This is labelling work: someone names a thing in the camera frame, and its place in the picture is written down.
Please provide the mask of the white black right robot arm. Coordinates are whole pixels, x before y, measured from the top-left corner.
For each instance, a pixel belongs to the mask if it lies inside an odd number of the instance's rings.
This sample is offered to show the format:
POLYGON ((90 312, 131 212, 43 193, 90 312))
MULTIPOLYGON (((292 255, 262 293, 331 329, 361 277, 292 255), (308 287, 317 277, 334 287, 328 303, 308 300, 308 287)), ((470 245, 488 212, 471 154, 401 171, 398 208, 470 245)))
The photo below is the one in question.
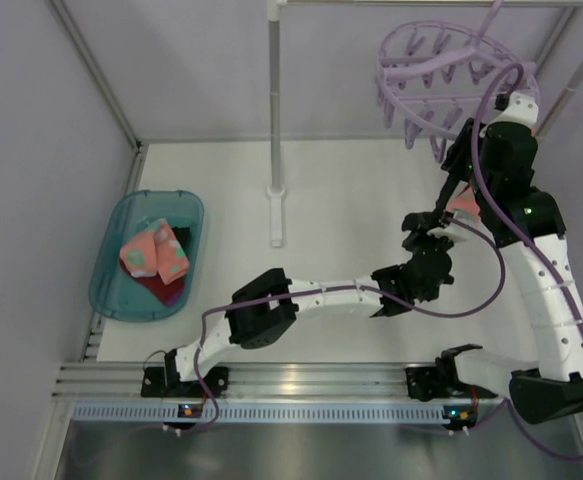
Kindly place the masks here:
POLYGON ((447 388, 475 386, 506 398, 529 424, 583 412, 583 306, 558 205, 532 184, 537 149, 523 123, 467 120, 442 164, 448 177, 434 210, 409 214, 402 224, 403 246, 416 261, 408 297, 434 300, 450 280, 454 224, 446 203, 459 183, 472 190, 479 218, 517 283, 538 359, 524 363, 468 344, 443 351, 436 366, 447 388))

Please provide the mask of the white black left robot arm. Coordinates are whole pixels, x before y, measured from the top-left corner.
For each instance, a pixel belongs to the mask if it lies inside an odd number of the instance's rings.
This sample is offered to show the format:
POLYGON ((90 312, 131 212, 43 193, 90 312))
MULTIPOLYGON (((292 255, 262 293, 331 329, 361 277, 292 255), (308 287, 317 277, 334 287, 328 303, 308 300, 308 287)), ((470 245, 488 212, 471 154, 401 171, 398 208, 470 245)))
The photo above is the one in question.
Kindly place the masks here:
POLYGON ((403 243, 410 259, 354 280, 317 282, 294 280, 281 268, 272 268, 236 291, 232 301, 202 317, 219 315, 214 325, 204 324, 200 338, 167 352, 160 367, 144 371, 141 394, 145 398, 198 396, 205 390, 218 394, 214 381, 223 378, 221 362, 239 349, 256 350, 277 342, 297 321, 323 316, 394 317, 438 298, 443 285, 454 279, 448 254, 450 238, 434 235, 446 228, 450 216, 441 211, 412 213, 402 223, 408 236, 403 243))

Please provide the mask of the black sock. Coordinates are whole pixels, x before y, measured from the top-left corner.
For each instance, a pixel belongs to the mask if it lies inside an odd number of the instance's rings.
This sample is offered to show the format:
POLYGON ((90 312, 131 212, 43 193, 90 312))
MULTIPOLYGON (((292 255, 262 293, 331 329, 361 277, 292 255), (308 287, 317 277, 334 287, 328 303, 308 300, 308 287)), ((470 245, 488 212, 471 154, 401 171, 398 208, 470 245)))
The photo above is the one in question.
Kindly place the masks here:
POLYGON ((187 251, 189 242, 191 240, 191 230, 189 227, 173 227, 172 232, 177 240, 180 249, 187 251))
POLYGON ((434 218, 441 224, 447 225, 447 205, 455 192, 458 184, 462 181, 462 175, 460 173, 449 173, 447 179, 445 180, 439 196, 435 202, 435 208, 433 210, 434 218))

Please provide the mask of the lilac round clip hanger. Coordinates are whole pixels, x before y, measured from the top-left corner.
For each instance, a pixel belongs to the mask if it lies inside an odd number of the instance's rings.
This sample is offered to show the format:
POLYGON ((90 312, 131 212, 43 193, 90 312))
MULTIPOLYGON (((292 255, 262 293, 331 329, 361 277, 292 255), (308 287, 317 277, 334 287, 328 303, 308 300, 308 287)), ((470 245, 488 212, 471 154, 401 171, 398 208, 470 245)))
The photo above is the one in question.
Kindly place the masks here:
POLYGON ((441 20, 418 20, 395 27, 382 40, 376 54, 376 104, 383 124, 402 121, 405 146, 418 139, 430 143, 440 163, 457 138, 465 120, 474 115, 485 89, 503 67, 519 63, 521 81, 510 73, 494 94, 519 91, 540 103, 536 65, 525 62, 501 42, 487 35, 501 9, 493 1, 478 27, 441 20))

